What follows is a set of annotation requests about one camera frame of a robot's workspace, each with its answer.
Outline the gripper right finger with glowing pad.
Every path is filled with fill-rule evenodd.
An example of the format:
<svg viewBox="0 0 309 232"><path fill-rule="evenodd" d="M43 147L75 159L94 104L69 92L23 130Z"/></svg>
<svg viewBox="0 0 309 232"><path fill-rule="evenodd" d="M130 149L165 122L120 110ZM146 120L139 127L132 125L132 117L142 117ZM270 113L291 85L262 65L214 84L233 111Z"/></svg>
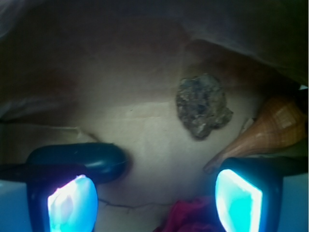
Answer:
<svg viewBox="0 0 309 232"><path fill-rule="evenodd" d="M227 232L307 232L307 157L228 158L217 174L215 203Z"/></svg>

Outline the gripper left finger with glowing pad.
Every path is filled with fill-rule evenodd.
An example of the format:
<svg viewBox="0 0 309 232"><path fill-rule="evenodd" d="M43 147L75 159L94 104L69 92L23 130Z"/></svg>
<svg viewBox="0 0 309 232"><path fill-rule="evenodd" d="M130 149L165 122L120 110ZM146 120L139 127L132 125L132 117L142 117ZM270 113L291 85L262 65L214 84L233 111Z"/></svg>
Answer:
<svg viewBox="0 0 309 232"><path fill-rule="evenodd" d="M84 166L0 167L2 232L91 232L97 214L97 190Z"/></svg>

